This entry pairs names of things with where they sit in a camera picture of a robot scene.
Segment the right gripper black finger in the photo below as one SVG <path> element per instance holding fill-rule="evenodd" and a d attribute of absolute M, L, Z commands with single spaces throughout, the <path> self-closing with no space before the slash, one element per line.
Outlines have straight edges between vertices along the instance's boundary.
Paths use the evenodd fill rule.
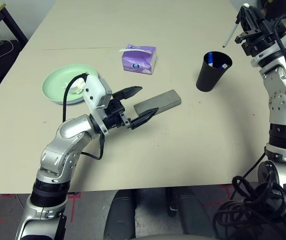
<path fill-rule="evenodd" d="M 253 7 L 242 5 L 237 15 L 237 23 L 241 25 L 244 32 L 258 29 L 259 26 Z"/>
<path fill-rule="evenodd" d="M 262 35 L 259 29 L 244 31 L 240 35 L 236 36 L 235 43 L 240 44 L 243 41 L 253 41 Z"/>

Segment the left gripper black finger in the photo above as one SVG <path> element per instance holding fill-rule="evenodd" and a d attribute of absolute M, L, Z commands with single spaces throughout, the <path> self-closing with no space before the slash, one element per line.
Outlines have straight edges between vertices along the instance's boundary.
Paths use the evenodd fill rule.
<path fill-rule="evenodd" d="M 112 94 L 114 100 L 124 100 L 136 95 L 142 90 L 141 86 L 131 86 Z"/>
<path fill-rule="evenodd" d="M 132 130 L 148 122 L 158 111 L 158 108 L 148 109 L 142 112 L 137 118 L 130 121 L 130 128 Z"/>

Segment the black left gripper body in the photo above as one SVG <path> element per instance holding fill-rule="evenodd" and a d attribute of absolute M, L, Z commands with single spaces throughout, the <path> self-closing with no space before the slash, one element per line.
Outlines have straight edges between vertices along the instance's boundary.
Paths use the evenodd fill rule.
<path fill-rule="evenodd" d="M 112 99 L 107 108 L 104 110 L 106 118 L 103 120 L 108 130 L 119 127 L 132 128 L 131 119 L 125 115 L 125 107 L 121 103 L 121 99 Z"/>

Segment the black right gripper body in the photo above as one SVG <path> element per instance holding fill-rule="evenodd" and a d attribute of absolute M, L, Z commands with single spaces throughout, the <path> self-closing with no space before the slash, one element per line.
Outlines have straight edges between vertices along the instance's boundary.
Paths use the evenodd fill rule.
<path fill-rule="evenodd" d="M 276 37 L 274 34 L 275 21 L 262 21 L 258 23 L 262 35 L 253 41 L 245 41 L 242 43 L 242 48 L 247 56 L 255 57 L 260 52 L 271 47 L 275 41 Z"/>

